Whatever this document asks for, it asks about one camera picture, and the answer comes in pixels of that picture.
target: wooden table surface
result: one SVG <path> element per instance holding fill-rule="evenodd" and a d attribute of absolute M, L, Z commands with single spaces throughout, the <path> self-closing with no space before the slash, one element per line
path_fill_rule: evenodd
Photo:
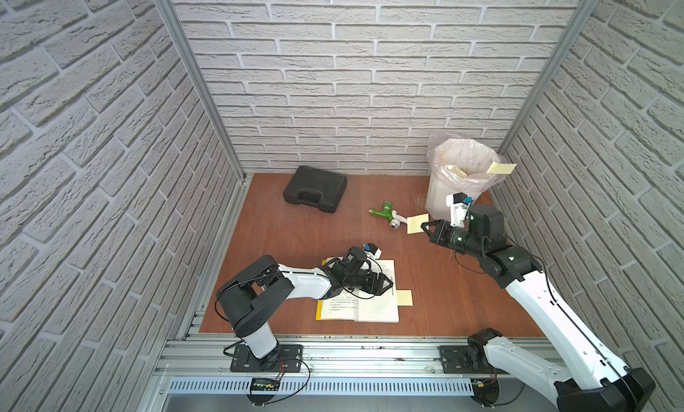
<path fill-rule="evenodd" d="M 425 213 L 429 177 L 348 176 L 334 214 L 286 203 L 283 191 L 290 179 L 254 175 L 214 294 L 261 255 L 273 255 L 287 266 L 313 268 L 326 257 L 371 242 L 382 250 L 381 259 L 394 260 L 397 288 L 413 291 L 413 306 L 399 307 L 398 323 L 316 321 L 316 300 L 291 299 L 269 321 L 275 334 L 468 336 L 492 327 L 504 336 L 543 336 L 491 277 L 466 270 L 449 249 L 432 245 L 426 235 L 407 235 L 404 224 L 393 230 L 388 220 L 368 213 L 368 208 L 381 209 L 383 201 L 392 202 L 405 217 Z M 485 193 L 477 202 L 492 200 Z M 458 260 L 480 271 L 476 259 L 459 255 Z M 213 302 L 212 297 L 200 331 L 231 333 L 230 325 L 214 313 Z"/>

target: plastic bag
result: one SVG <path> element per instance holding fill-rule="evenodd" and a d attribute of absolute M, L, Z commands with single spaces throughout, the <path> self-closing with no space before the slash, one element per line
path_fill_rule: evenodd
<path fill-rule="evenodd" d="M 466 193 L 469 197 L 477 199 L 484 191 L 506 178 L 506 175 L 486 172 L 492 161 L 508 161 L 474 139 L 461 139 L 453 134 L 433 134 L 427 143 L 427 149 L 427 161 L 430 163 L 432 175 L 456 193 Z M 447 168 L 449 165 L 456 165 L 468 176 L 457 175 Z M 444 197 L 435 199 L 443 201 Z"/>

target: ventilated metal panel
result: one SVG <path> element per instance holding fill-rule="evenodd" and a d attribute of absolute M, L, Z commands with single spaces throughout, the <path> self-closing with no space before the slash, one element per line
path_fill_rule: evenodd
<path fill-rule="evenodd" d="M 248 394 L 251 376 L 176 376 L 169 394 Z M 283 378 L 280 394 L 292 394 L 306 377 Z M 312 377 L 300 394 L 316 396 L 472 396 L 467 378 Z"/>

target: yellow sticky note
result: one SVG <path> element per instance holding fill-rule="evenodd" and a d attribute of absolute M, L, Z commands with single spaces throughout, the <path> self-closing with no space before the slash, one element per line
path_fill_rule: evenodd
<path fill-rule="evenodd" d="M 423 228 L 421 228 L 421 224 L 423 222 L 427 222 L 430 220 L 430 215 L 425 213 L 425 214 L 419 214 L 418 216 L 415 217 L 410 217 L 406 218 L 407 224 L 406 224 L 406 234 L 415 234 L 416 232 L 423 232 Z"/>
<path fill-rule="evenodd" d="M 517 165 L 502 165 L 496 161 L 492 161 L 492 165 L 487 169 L 487 173 L 495 173 L 497 175 L 509 175 Z"/>
<path fill-rule="evenodd" d="M 413 295 L 411 295 L 410 290 L 397 291 L 397 305 L 403 305 L 405 307 L 413 306 Z"/>

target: robotic arm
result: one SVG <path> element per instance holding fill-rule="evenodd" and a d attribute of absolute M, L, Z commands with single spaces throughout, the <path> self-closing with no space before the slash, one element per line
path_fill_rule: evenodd
<path fill-rule="evenodd" d="M 613 354 L 563 301 L 538 260 L 523 247 L 508 244 L 503 215 L 489 205 L 466 203 L 464 197 L 453 197 L 450 206 L 451 221 L 422 224 L 430 242 L 476 257 L 482 270 L 530 314 L 567 367 L 515 346 L 493 329 L 468 337 L 463 364 L 473 370 L 483 364 L 502 369 L 540 392 L 561 412 L 641 411 L 655 389 L 651 376 L 640 367 L 629 368 Z M 463 215 L 467 229 L 459 220 Z M 371 258 L 379 257 L 380 250 L 368 244 L 364 250 L 352 247 L 342 259 L 301 269 L 264 255 L 219 288 L 216 300 L 252 355 L 274 361 L 279 348 L 268 319 L 286 299 L 326 299 L 342 289 L 380 296 L 393 284 L 382 272 L 371 270 Z M 261 294 L 252 288 L 253 283 L 263 289 Z M 493 405 L 486 398 L 475 400 Z"/>
<path fill-rule="evenodd" d="M 353 246 L 341 260 L 334 258 L 312 269 L 291 268 L 264 255 L 221 286 L 216 300 L 235 335 L 244 340 L 257 359 L 263 359 L 278 353 L 278 341 L 268 319 L 286 299 L 328 299 L 343 289 L 381 296 L 392 288 L 393 282 L 386 275 L 371 270 L 371 261 L 380 254 L 371 243 L 364 250 Z M 261 294 L 257 295 L 253 283 L 263 289 Z"/>
<path fill-rule="evenodd" d="M 568 367 L 516 347 L 493 329 L 468 338 L 464 362 L 505 370 L 561 412 L 642 410 L 655 389 L 651 376 L 642 368 L 630 369 L 613 354 L 563 301 L 535 257 L 508 244 L 498 210 L 472 205 L 466 218 L 467 229 L 446 220 L 426 222 L 422 228 L 430 242 L 476 257 L 482 270 L 525 308 Z"/>

